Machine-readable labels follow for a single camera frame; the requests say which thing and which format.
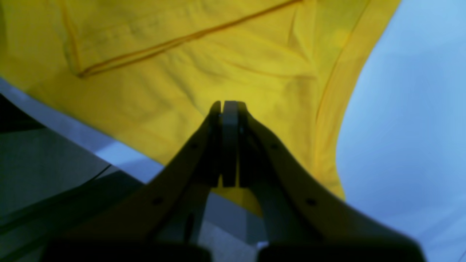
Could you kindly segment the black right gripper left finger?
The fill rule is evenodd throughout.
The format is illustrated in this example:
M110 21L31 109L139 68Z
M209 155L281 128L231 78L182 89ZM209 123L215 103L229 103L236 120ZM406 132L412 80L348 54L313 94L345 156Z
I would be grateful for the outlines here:
M44 262L210 262L197 246L222 166L221 103L150 183L53 239Z

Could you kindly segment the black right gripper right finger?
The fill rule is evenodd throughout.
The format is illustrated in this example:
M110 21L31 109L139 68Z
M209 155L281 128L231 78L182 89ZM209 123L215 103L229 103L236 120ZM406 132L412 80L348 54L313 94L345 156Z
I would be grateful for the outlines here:
M268 245L258 262L424 262L418 244L325 189L238 102L238 182L256 197Z

